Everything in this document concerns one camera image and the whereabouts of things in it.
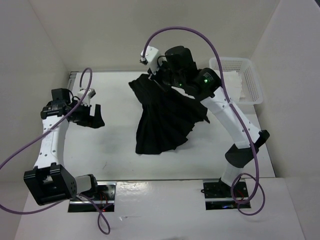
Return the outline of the black pleated skirt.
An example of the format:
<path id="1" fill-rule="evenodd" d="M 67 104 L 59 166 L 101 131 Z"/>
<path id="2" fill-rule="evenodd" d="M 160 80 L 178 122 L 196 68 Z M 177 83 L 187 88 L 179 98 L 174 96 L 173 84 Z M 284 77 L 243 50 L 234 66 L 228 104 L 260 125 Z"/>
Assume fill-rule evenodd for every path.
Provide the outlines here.
<path id="1" fill-rule="evenodd" d="M 136 130 L 138 155 L 175 150 L 188 141 L 187 136 L 196 123 L 210 122 L 206 107 L 171 87 L 161 88 L 147 74 L 141 74 L 128 85 L 142 106 Z"/>

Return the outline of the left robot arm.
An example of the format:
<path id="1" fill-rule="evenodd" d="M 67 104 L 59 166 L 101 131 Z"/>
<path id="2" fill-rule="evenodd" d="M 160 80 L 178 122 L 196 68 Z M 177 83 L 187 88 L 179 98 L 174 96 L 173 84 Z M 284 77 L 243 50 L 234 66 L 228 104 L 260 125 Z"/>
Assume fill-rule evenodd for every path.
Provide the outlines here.
<path id="1" fill-rule="evenodd" d="M 52 100 L 40 112 L 45 137 L 33 169 L 25 171 L 23 176 L 40 206 L 71 200 L 79 194 L 93 200 L 100 193 L 93 174 L 75 177 L 64 166 L 65 139 L 70 123 L 92 129 L 105 126 L 99 104 L 94 106 L 94 115 L 91 115 L 90 100 L 96 95 L 93 88 L 81 88 L 74 97 L 70 93 L 67 88 L 51 91 Z"/>

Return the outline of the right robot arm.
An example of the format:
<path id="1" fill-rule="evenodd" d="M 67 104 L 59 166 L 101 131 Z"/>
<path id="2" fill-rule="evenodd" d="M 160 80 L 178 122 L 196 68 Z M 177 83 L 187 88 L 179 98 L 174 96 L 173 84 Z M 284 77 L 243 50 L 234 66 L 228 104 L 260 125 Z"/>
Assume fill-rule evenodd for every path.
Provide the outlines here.
<path id="1" fill-rule="evenodd" d="M 233 101 L 227 100 L 221 78 L 210 68 L 199 69 L 188 48 L 172 47 L 164 58 L 157 48 L 146 48 L 150 78 L 163 88 L 181 88 L 194 97 L 219 120 L 234 142 L 225 153 L 227 166 L 219 184 L 219 192 L 229 197 L 237 190 L 236 177 L 270 134 L 254 126 Z"/>

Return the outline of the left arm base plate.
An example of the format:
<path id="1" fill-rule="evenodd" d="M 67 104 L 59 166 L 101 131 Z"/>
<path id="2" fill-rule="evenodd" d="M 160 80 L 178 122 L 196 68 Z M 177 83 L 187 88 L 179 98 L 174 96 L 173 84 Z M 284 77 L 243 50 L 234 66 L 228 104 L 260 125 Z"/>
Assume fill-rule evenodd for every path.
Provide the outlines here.
<path id="1" fill-rule="evenodd" d="M 98 181 L 97 192 L 90 193 L 88 197 L 102 212 L 114 212 L 116 197 L 115 181 Z M 97 212 L 92 203 L 85 197 L 77 196 L 69 201 L 69 213 L 94 213 Z"/>

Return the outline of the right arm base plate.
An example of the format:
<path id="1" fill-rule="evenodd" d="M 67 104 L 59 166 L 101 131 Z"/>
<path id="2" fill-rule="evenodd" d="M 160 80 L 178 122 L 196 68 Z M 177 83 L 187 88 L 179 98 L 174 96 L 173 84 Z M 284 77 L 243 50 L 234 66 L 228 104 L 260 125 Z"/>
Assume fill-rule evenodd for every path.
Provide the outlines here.
<path id="1" fill-rule="evenodd" d="M 204 195 L 206 210 L 230 210 L 237 209 L 238 204 L 233 200 L 231 187 L 220 179 L 204 180 L 200 192 Z M 233 194 L 238 201 L 244 201 L 249 197 L 247 184 L 239 181 Z"/>

